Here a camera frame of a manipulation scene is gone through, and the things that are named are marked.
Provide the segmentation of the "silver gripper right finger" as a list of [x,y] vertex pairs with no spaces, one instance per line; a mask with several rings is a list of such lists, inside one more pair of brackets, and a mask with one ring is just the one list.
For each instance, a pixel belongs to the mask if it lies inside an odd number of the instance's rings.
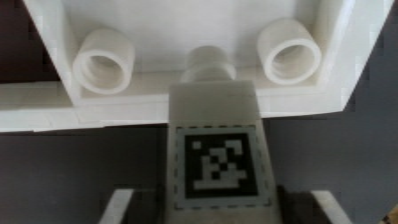
[[325,190],[311,192],[330,224],[353,224],[332,193]]

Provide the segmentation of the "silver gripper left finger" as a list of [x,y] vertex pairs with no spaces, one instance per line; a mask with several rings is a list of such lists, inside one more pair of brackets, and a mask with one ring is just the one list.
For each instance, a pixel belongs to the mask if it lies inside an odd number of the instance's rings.
[[113,191],[97,224],[120,224],[133,192],[133,189],[117,189]]

